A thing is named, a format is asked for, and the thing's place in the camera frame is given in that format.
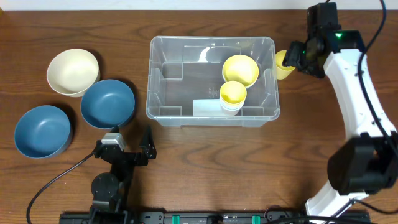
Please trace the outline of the dark blue bowl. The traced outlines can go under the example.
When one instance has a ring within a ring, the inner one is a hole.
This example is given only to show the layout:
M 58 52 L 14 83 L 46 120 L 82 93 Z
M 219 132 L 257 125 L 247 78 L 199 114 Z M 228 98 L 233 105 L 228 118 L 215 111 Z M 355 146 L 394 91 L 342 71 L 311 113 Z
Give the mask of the dark blue bowl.
M 73 128 L 67 114 L 52 105 L 29 110 L 14 131 L 17 150 L 31 159 L 46 159 L 61 154 L 70 145 Z
M 119 80 L 102 80 L 86 91 L 81 99 L 83 119 L 92 127 L 112 129 L 126 125 L 133 117 L 136 99 L 132 89 Z

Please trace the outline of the yellow cup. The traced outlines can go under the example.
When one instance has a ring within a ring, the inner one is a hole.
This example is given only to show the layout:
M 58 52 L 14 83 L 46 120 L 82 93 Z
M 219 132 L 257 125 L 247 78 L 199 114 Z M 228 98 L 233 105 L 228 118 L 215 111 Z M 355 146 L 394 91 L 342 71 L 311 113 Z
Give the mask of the yellow cup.
M 228 81 L 220 88 L 221 101 L 228 105 L 238 105 L 245 101 L 247 90 L 245 86 L 237 81 Z
M 285 67 L 282 65 L 286 53 L 287 53 L 286 50 L 281 50 L 275 54 L 275 64 L 277 69 L 278 80 L 283 80 L 287 78 L 295 70 L 295 67 L 293 66 Z

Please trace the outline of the yellow small bowl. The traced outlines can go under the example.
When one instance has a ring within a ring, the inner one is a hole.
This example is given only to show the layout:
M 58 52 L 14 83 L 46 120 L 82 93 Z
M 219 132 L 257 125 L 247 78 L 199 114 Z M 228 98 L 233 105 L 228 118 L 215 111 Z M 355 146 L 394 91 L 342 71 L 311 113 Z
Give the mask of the yellow small bowl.
M 259 66 L 247 55 L 234 55 L 224 62 L 222 77 L 226 82 L 237 81 L 250 88 L 259 77 Z

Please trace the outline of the cream large bowl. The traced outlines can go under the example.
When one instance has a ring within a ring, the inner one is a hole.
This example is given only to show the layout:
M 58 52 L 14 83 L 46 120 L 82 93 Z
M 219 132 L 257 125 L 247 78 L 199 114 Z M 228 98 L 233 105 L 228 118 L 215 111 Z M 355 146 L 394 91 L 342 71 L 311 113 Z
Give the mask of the cream large bowl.
M 99 63 L 91 52 L 84 49 L 59 53 L 47 69 L 47 82 L 51 89 L 69 97 L 82 97 L 99 80 Z

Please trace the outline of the pink cup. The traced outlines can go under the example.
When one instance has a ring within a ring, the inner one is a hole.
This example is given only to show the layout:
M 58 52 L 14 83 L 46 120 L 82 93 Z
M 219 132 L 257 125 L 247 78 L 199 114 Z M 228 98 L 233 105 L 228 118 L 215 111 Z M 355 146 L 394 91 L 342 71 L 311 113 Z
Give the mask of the pink cup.
M 237 108 L 236 110 L 227 110 L 226 108 L 222 108 L 221 110 L 226 116 L 237 116 L 241 111 L 240 108 Z

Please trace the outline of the cream white cup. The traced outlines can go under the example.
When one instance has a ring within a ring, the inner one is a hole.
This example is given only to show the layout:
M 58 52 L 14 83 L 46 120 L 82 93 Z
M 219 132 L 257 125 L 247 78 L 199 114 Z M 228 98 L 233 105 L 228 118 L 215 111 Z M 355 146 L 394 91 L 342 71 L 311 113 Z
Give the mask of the cream white cup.
M 244 105 L 244 100 L 239 102 L 239 103 L 228 103 L 227 101 L 225 101 L 224 99 L 220 99 L 220 105 L 224 110 L 228 110 L 228 111 L 239 111 L 243 105 Z

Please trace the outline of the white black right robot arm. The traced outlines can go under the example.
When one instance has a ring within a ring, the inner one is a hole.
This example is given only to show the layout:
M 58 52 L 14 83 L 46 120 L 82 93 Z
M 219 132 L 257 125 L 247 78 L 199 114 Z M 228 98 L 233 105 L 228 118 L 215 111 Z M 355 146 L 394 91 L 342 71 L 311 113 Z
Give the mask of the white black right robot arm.
M 397 180 L 397 130 L 386 116 L 366 61 L 369 44 L 342 29 L 337 6 L 307 9 L 307 39 L 293 41 L 278 66 L 331 81 L 346 142 L 328 160 L 328 180 L 305 204 L 306 223 L 344 223 L 350 206 L 391 188 Z

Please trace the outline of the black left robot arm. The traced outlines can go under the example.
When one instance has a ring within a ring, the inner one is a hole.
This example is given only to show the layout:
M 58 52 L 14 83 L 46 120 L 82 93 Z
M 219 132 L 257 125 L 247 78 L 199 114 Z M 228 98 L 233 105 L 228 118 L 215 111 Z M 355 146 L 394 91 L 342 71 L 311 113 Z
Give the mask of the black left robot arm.
M 110 163 L 111 169 L 97 175 L 91 183 L 93 204 L 87 223 L 130 223 L 132 215 L 126 203 L 134 168 L 148 165 L 157 156 L 150 126 L 146 127 L 139 147 L 141 152 L 126 152 L 118 126 L 96 142 L 94 157 Z

